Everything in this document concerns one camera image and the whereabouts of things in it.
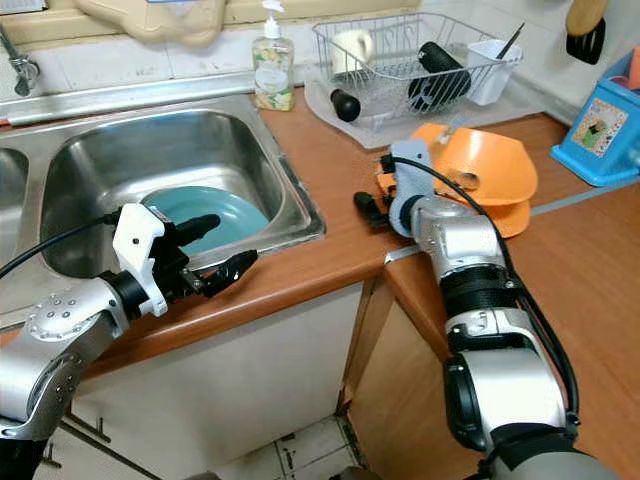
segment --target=brown countertop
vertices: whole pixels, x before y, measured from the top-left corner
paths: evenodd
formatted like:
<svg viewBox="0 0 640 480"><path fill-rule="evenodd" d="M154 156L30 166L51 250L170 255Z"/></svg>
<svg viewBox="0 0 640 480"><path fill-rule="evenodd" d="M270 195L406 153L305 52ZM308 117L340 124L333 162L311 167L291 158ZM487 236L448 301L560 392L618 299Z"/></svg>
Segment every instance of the brown countertop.
<svg viewBox="0 0 640 480"><path fill-rule="evenodd" d="M391 231L372 232L353 206L354 192L375 192L371 160L383 150L366 151L316 118L296 92L292 112L263 111L262 117L288 156L327 224L323 240L261 258L238 285L207 301L189 298L161 318L147 316L132 325L93 366L97 375L180 348L302 301L371 278L382 272L386 252L409 244ZM566 128L534 115L487 128L520 139L538 168L533 205L590 187L548 155Z"/></svg>
<svg viewBox="0 0 640 480"><path fill-rule="evenodd" d="M640 185L533 217L508 241L521 277L562 341L581 398L578 448L640 478ZM385 278L421 334L446 357L446 315L426 255Z"/></svg>

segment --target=white mug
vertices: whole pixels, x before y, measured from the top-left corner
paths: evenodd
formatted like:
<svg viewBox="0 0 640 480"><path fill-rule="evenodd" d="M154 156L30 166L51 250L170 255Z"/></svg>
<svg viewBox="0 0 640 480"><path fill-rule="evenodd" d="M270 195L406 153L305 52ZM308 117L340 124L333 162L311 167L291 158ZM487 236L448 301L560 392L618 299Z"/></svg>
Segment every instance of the white mug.
<svg viewBox="0 0 640 480"><path fill-rule="evenodd" d="M353 72L362 68L373 55L373 39L368 30L347 30L331 37L333 73Z"/></svg>

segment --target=sink basin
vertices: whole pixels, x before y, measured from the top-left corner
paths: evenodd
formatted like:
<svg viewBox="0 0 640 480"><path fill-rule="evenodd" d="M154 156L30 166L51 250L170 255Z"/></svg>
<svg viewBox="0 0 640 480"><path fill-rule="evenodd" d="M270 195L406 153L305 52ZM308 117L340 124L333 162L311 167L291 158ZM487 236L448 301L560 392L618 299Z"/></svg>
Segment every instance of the sink basin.
<svg viewBox="0 0 640 480"><path fill-rule="evenodd" d="M123 203L179 186L232 193L268 221L191 256L194 270L243 250L272 252L324 235L319 212L244 95L20 129L0 135L0 145L2 263ZM93 227L26 262L0 284L0 313L118 271L112 237L112 227Z"/></svg>
<svg viewBox="0 0 640 480"><path fill-rule="evenodd" d="M12 149L0 149L0 265L15 256L27 171L24 155Z"/></svg>
<svg viewBox="0 0 640 480"><path fill-rule="evenodd" d="M234 193L269 221L283 204L283 186L245 123L212 111L183 111L105 125L70 139L47 175L41 239L182 185ZM296 221L304 227L308 219L299 213ZM64 275L96 276L115 268L112 234L112 228L94 228L52 247L44 258Z"/></svg>

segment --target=wire dish rack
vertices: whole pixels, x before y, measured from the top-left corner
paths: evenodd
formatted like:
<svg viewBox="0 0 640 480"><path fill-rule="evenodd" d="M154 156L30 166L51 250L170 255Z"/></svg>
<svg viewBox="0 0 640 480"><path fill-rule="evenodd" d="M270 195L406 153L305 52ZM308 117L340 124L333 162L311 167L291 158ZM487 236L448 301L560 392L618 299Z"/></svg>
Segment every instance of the wire dish rack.
<svg viewBox="0 0 640 480"><path fill-rule="evenodd" d="M371 38L371 54L366 61L334 41L336 35L353 30L364 30ZM440 114L440 123L451 123L456 115L454 107L482 86L492 68L508 63L487 59L473 67L465 66L467 46L493 37L440 14L320 23L313 31L323 81L358 98L360 117L370 120L374 131L387 122L436 113ZM428 72L418 60L418 52L427 42L442 47L461 68ZM343 60L335 64L336 58ZM443 117L445 112L451 117Z"/></svg>

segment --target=blue box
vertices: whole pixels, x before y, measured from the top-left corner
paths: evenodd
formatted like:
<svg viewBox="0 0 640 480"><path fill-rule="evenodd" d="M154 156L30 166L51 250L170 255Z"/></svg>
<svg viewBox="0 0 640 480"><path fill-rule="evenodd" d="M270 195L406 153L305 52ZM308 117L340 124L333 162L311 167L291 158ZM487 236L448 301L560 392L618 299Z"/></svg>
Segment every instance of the blue box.
<svg viewBox="0 0 640 480"><path fill-rule="evenodd" d="M609 78L629 75L631 56L600 77L573 127L551 156L598 187L640 174L640 94Z"/></svg>

